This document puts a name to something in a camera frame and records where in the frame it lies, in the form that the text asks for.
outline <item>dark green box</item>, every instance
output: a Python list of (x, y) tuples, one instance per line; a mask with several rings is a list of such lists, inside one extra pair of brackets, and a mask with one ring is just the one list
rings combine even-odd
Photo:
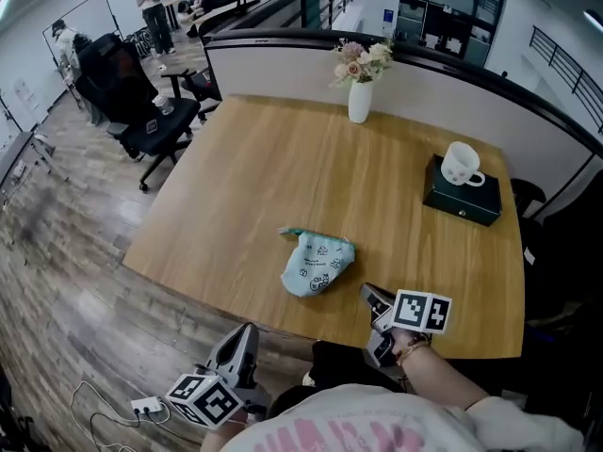
[(500, 216), (502, 205), (496, 177), (486, 176), (483, 186), (455, 186), (442, 175), (444, 158), (434, 154), (425, 169), (423, 204), (460, 218), (490, 226)]

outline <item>pink flower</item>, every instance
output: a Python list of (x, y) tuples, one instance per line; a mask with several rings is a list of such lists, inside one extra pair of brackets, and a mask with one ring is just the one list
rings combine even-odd
[(365, 51), (365, 47), (363, 47), (360, 43), (356, 41), (349, 41), (344, 43), (343, 47), (341, 47), (341, 52), (346, 57), (354, 57), (358, 58), (360, 54)]
[(358, 62), (350, 62), (348, 64), (348, 73), (352, 77), (357, 77), (358, 75), (360, 75), (361, 72), (362, 72), (362, 67), (360, 67), (360, 64), (358, 64)]

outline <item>forearm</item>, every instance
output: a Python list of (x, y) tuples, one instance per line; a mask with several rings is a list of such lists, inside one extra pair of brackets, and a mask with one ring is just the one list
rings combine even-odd
[(222, 448), (245, 429), (243, 424), (226, 422), (218, 430), (207, 432), (200, 452), (220, 452)]
[[(396, 338), (397, 342), (405, 341), (400, 335)], [(412, 351), (402, 361), (402, 368), (419, 396), (440, 405), (466, 410), (488, 396), (481, 387), (455, 370), (430, 347), (419, 347)]]

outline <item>human hand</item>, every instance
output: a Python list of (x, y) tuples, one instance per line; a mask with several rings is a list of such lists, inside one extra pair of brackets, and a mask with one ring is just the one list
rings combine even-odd
[(392, 328), (390, 333), (396, 342), (392, 348), (392, 353), (394, 353), (394, 355), (407, 348), (410, 341), (417, 336), (415, 331), (405, 330), (404, 328)]

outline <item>ceiling light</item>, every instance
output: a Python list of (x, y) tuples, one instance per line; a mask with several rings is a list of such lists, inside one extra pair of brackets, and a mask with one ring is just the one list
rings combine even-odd
[(10, 0), (0, 0), (0, 19), (2, 19), (2, 16), (4, 15), (4, 10), (7, 9), (9, 1)]
[(597, 28), (597, 30), (603, 32), (603, 19), (601, 19), (601, 16), (598, 13), (596, 13), (594, 10), (588, 9), (584, 10), (584, 16), (586, 17), (586, 20)]

